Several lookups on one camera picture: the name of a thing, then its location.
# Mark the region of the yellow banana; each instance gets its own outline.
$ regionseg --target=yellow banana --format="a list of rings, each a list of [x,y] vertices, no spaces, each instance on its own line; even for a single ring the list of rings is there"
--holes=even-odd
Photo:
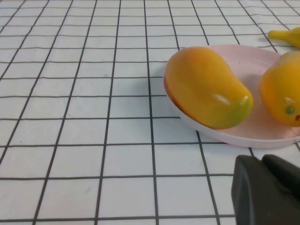
[[[268,33],[268,38],[285,41],[297,48],[300,48],[300,27],[292,30],[271,30]]]

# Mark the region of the green spot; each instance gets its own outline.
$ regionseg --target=green spot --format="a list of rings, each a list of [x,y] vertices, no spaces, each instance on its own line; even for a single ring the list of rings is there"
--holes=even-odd
[[[289,114],[289,115],[292,115],[294,113],[294,108],[293,107],[288,107],[286,109],[286,113]]]

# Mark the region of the yellow mango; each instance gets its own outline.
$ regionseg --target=yellow mango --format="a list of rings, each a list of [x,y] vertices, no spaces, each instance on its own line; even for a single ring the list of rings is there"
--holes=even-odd
[[[212,129],[240,124],[253,97],[214,50],[189,47],[168,61],[164,83],[172,101],[190,118]]]
[[[279,123],[300,127],[300,51],[283,54],[260,81],[262,101]]]

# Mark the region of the pink plate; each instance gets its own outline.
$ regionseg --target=pink plate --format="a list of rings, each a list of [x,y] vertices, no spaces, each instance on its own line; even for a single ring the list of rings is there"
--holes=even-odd
[[[242,147],[277,148],[300,141],[300,127],[287,127],[276,122],[265,110],[259,93],[261,76],[281,55],[243,45],[211,45],[209,48],[219,53],[234,74],[249,88],[254,98],[252,112],[236,127],[214,130],[184,114],[167,94],[180,118],[200,133],[218,141]]]

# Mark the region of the table surface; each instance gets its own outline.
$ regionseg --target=table surface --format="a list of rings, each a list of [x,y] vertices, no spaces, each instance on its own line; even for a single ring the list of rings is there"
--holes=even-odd
[[[0,222],[234,225],[237,155],[300,166],[297,144],[197,136],[162,83],[183,47],[294,50],[267,33],[300,26],[300,1],[3,0],[0,25]]]

